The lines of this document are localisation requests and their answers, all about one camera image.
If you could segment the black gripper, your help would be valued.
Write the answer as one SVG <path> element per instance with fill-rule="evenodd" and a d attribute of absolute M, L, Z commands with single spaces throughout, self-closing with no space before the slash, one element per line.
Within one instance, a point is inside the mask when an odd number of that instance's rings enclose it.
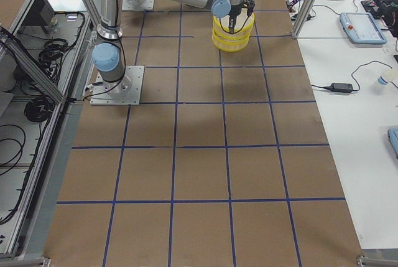
<path fill-rule="evenodd" d="M 230 34 L 235 32 L 236 18 L 240 15 L 241 9 L 243 8 L 244 0 L 229 0 L 231 10 L 229 12 L 228 31 Z"/>

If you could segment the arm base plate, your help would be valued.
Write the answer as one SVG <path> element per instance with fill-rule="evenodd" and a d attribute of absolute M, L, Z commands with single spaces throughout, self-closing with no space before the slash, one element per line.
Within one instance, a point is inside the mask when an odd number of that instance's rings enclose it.
<path fill-rule="evenodd" d="M 122 82 L 109 93 L 106 93 L 106 90 L 111 89 L 117 82 L 114 84 L 104 82 L 101 74 L 98 72 L 96 82 L 102 82 L 102 84 L 94 87 L 93 96 L 90 98 L 90 105 L 139 105 L 143 78 L 144 66 L 127 66 Z"/>
<path fill-rule="evenodd" d="M 154 0 L 123 0 L 123 11 L 152 11 Z"/>

